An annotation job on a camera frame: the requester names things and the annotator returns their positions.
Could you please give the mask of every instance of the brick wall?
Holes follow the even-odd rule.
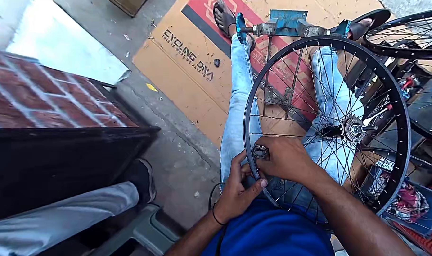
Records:
[[[87,78],[0,51],[0,128],[131,126]]]

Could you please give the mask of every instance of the light blue jeans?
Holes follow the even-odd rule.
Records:
[[[243,118],[247,99],[254,83],[249,61],[251,45],[240,43],[236,35],[231,39],[232,95],[220,149],[220,178],[224,182],[229,177],[232,158],[245,148]],[[303,144],[311,159],[325,169],[335,181],[342,184],[349,175],[356,146],[342,139],[319,138],[316,132],[328,124],[339,125],[346,113],[350,113],[350,109],[356,109],[352,114],[358,117],[363,115],[364,110],[361,102],[348,89],[337,64],[336,51],[327,46],[318,49],[312,56],[315,93],[320,110],[317,110],[319,115],[312,121],[314,124],[306,134],[306,136],[315,137],[305,137]],[[262,133],[256,99],[252,103],[251,114],[253,116],[250,117],[250,132]],[[251,134],[251,145],[254,145],[260,136]],[[281,202],[293,202],[295,205],[305,207],[310,211],[315,212],[317,210],[316,201],[312,199],[313,196],[300,184],[276,178],[270,181],[268,186],[273,198],[278,198],[293,187],[280,198]]]

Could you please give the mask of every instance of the black wristband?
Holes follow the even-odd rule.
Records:
[[[221,226],[225,226],[225,225],[227,225],[227,224],[222,224],[222,223],[220,223],[217,219],[216,219],[216,216],[215,216],[215,206],[213,205],[213,210],[212,210],[212,212],[213,212],[213,217],[215,218],[215,220],[216,220],[216,222],[219,224],[219,225],[221,225]]]

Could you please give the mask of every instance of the flip flop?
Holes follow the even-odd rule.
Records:
[[[390,16],[390,10],[377,9],[361,15],[355,20],[352,20],[350,25],[350,32],[352,33],[352,38],[350,39],[354,41],[360,39],[364,34],[366,34],[366,32],[375,29],[376,27],[381,26],[383,23],[385,23],[390,18]],[[373,20],[373,22],[370,26],[363,26],[359,22],[364,19],[371,19]],[[334,32],[336,28],[337,27],[331,28],[330,31]]]
[[[213,6],[213,18],[216,22],[216,24],[219,27],[218,22],[216,21],[216,8],[219,10],[220,13],[222,13],[222,28],[219,27],[219,29],[221,30],[221,32],[227,37],[230,38],[229,36],[229,26],[232,24],[236,24],[236,17],[235,14],[233,14],[233,12],[226,12],[224,10],[224,8],[221,6],[220,2],[222,1],[218,1],[214,4]],[[251,51],[254,50],[254,48],[256,47],[256,40],[254,39],[253,35],[247,33],[247,35],[252,38],[252,45],[251,45]]]

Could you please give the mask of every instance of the wheel hub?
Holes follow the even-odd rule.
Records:
[[[338,126],[327,125],[316,134],[326,138],[345,138],[349,142],[359,143],[366,134],[366,131],[377,129],[378,127],[375,125],[364,126],[363,121],[350,115],[344,119],[342,124]]]
[[[355,116],[349,116],[344,120],[342,132],[348,141],[359,143],[365,134],[363,122]]]

